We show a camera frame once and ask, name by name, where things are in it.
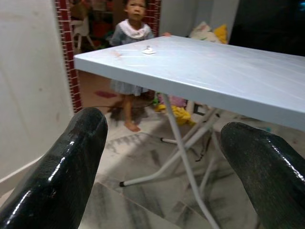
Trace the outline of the yellow pillow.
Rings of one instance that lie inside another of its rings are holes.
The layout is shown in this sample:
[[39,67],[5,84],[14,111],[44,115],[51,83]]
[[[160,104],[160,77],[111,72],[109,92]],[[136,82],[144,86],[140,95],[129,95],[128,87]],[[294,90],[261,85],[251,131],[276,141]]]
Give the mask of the yellow pillow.
[[214,34],[218,38],[218,40],[223,43],[228,43],[228,31],[227,31],[227,25],[223,24],[217,28],[214,29]]

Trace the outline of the child in grey dress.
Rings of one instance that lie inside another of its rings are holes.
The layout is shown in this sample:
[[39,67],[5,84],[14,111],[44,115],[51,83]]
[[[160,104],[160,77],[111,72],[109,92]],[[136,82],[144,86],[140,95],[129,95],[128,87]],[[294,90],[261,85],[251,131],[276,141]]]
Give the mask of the child in grey dress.
[[[123,3],[127,18],[116,25],[110,45],[115,47],[154,38],[150,26],[143,22],[149,0],[123,0]],[[139,132],[140,128],[132,119],[132,103],[135,97],[148,92],[148,89],[117,80],[111,80],[110,87],[122,96],[125,127]]]

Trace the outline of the pink cloth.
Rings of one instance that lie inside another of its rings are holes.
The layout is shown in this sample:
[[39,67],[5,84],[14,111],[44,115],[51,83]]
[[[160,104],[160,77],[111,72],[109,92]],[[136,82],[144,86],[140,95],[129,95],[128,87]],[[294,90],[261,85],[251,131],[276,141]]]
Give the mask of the pink cloth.
[[186,105],[187,105],[187,100],[177,97],[177,96],[170,95],[169,100],[170,100],[170,104],[172,106],[186,107]]

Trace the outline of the white baseboard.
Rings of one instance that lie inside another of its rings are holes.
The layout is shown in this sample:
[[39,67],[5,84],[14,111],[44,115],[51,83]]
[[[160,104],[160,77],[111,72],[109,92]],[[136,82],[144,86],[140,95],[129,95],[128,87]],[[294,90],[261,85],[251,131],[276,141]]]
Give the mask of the white baseboard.
[[41,157],[31,161],[25,166],[17,169],[16,171],[10,173],[6,177],[0,179],[0,196],[7,193],[17,186],[17,184],[22,180],[25,174],[41,159]]

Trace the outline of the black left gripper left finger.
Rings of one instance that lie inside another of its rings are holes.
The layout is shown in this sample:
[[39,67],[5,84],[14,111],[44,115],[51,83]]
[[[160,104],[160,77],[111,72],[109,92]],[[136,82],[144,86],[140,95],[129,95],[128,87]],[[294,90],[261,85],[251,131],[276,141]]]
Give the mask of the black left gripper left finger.
[[0,207],[0,229],[78,229],[107,134],[99,109],[77,112]]

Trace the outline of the yellow cloth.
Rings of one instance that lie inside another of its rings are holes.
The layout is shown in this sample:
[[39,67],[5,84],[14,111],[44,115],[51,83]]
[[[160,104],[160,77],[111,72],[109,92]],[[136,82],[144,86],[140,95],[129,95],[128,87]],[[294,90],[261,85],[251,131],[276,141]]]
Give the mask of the yellow cloth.
[[[193,126],[196,124],[196,122],[194,122],[192,120],[191,115],[183,108],[183,107],[177,107],[172,105],[171,106],[173,115],[175,117],[175,120],[177,122],[178,125],[185,125],[188,124],[190,126]],[[161,112],[161,113],[166,113],[167,109],[166,106],[164,104],[158,104],[155,107],[155,111],[156,112]]]

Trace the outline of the pink flat floor item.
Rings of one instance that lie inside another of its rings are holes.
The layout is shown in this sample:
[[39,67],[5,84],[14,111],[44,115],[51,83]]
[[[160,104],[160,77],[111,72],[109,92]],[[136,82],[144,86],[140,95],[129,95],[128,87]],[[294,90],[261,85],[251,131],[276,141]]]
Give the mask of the pink flat floor item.
[[114,93],[110,93],[110,92],[105,92],[105,91],[96,91],[95,94],[99,97],[102,97],[102,98],[114,98],[117,96],[117,94],[114,94]]

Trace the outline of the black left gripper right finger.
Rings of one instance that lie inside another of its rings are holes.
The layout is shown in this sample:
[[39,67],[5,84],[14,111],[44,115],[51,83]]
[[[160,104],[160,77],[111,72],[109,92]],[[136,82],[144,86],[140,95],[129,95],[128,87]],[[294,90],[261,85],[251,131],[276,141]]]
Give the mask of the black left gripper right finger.
[[244,123],[227,123],[220,137],[263,227],[305,229],[305,159],[280,136]]

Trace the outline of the white folding plastic table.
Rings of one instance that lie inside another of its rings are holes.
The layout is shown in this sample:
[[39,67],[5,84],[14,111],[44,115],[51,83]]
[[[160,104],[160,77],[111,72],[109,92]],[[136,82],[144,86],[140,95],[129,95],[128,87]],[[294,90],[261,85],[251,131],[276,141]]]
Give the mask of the white folding plastic table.
[[[152,47],[156,54],[141,51]],[[305,132],[305,57],[158,37],[74,56],[77,70]],[[208,165],[200,196],[214,162]]]

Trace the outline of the white high chair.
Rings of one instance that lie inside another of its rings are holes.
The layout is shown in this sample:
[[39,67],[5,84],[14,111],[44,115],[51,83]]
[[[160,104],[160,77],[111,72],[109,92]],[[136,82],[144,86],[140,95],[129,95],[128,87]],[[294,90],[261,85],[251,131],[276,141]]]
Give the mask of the white high chair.
[[96,50],[96,47],[90,38],[89,18],[85,17],[83,20],[72,20],[72,39],[74,42],[74,49],[77,53],[81,52],[82,39],[86,38],[90,46]]

